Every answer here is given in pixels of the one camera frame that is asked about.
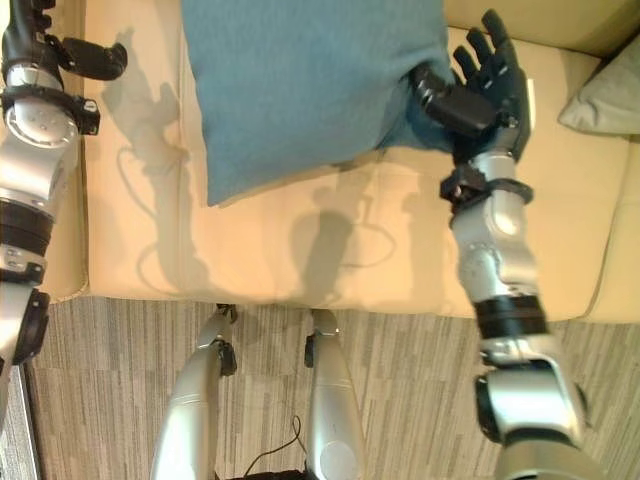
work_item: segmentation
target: floor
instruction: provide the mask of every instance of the floor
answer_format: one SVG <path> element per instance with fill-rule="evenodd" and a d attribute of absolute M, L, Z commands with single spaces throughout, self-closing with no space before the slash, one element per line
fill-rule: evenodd
<path fill-rule="evenodd" d="M 80 298 L 51 309 L 30 369 L 46 480 L 146 479 L 173 382 L 214 305 Z M 368 478 L 491 477 L 497 448 L 475 422 L 483 371 L 473 322 L 339 312 L 367 439 Z M 241 476 L 307 416 L 304 310 L 242 307 L 239 368 L 221 382 L 217 472 Z M 554 324 L 591 400 L 586 450 L 609 478 L 640 478 L 640 324 Z M 301 468 L 297 446 L 255 471 Z"/>

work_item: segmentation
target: teal cushion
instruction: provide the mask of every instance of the teal cushion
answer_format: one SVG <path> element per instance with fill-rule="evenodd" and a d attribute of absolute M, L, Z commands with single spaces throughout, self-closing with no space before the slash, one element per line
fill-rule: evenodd
<path fill-rule="evenodd" d="M 451 81 L 440 0 L 183 0 L 210 205 L 380 147 L 450 151 L 406 74 Z"/>

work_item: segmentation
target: beige couch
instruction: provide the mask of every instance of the beige couch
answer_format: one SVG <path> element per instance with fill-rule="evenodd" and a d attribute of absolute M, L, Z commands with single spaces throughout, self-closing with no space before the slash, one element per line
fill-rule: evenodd
<path fill-rule="evenodd" d="M 71 0 L 63 2 L 71 16 Z M 205 146 L 178 0 L 86 2 L 86 38 L 127 44 L 117 83 L 85 81 L 101 133 L 84 142 L 47 257 L 55 299 L 279 302 L 471 316 L 456 279 L 448 156 L 395 148 L 205 202 Z M 556 122 L 640 23 L 635 0 L 446 1 L 453 27 L 495 7 L 534 80 L 537 125 L 519 167 L 536 192 L 529 241 L 553 320 L 640 318 L 640 145 Z M 450 45 L 465 31 L 451 28 Z"/>

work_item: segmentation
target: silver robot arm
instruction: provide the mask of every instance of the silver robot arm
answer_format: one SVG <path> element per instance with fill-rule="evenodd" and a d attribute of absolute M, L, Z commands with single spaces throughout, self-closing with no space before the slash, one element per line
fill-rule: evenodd
<path fill-rule="evenodd" d="M 601 480 L 581 450 L 586 400 L 548 330 L 525 240 L 533 192 L 515 171 L 530 134 L 526 76 L 498 15 L 490 10 L 483 23 L 495 51 L 478 29 L 467 35 L 480 67 L 463 47 L 454 52 L 466 84 L 445 85 L 427 64 L 410 75 L 425 113 L 454 145 L 456 168 L 440 196 L 453 205 L 458 276 L 491 367 L 476 379 L 478 421 L 503 446 L 497 480 Z"/>
<path fill-rule="evenodd" d="M 43 12 L 55 0 L 10 0 L 2 38 L 0 132 L 0 429 L 9 370 L 42 345 L 49 296 L 36 288 L 46 270 L 51 238 L 67 179 L 76 167 L 78 136 L 95 135 L 96 103 L 64 93 L 58 67 L 110 80 L 126 67 L 121 45 L 105 49 L 81 40 L 60 42 L 46 33 Z"/>

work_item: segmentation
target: black cable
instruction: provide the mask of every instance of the black cable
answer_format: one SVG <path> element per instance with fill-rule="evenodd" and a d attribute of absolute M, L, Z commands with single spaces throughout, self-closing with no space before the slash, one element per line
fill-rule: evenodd
<path fill-rule="evenodd" d="M 251 462 L 251 465 L 249 465 L 249 468 L 247 468 L 247 471 L 244 472 L 244 475 L 242 476 L 242 478 L 247 478 L 247 476 L 249 475 L 249 472 L 251 472 L 251 469 L 258 462 L 258 460 L 260 460 L 262 457 L 266 457 L 267 455 L 271 455 L 273 453 L 277 453 L 277 452 L 279 452 L 281 450 L 284 450 L 288 446 L 293 445 L 295 442 L 299 442 L 300 446 L 302 447 L 302 449 L 306 453 L 306 449 L 302 445 L 302 442 L 300 442 L 300 430 L 302 429 L 302 421 L 300 420 L 299 416 L 297 416 L 297 415 L 293 416 L 293 418 L 291 419 L 291 427 L 293 428 L 293 432 L 295 433 L 295 436 L 291 440 L 289 440 L 287 443 L 285 443 L 284 445 L 280 445 L 278 448 L 275 448 L 273 450 L 269 450 L 268 452 L 263 452 L 260 455 L 258 455 L 253 460 L 253 462 Z"/>
<path fill-rule="evenodd" d="M 295 425 L 295 419 L 298 419 L 298 429 L 297 429 L 297 435 L 296 435 L 296 439 L 298 440 L 298 445 L 300 445 L 300 448 L 302 449 L 302 451 L 304 452 L 304 456 L 307 456 L 307 449 L 304 448 L 304 444 L 302 443 L 302 439 L 300 438 L 300 430 L 302 430 L 302 422 L 300 421 L 300 417 L 297 415 L 294 415 L 293 417 L 291 417 L 291 429 L 294 431 L 294 433 L 296 433 L 296 425 Z"/>

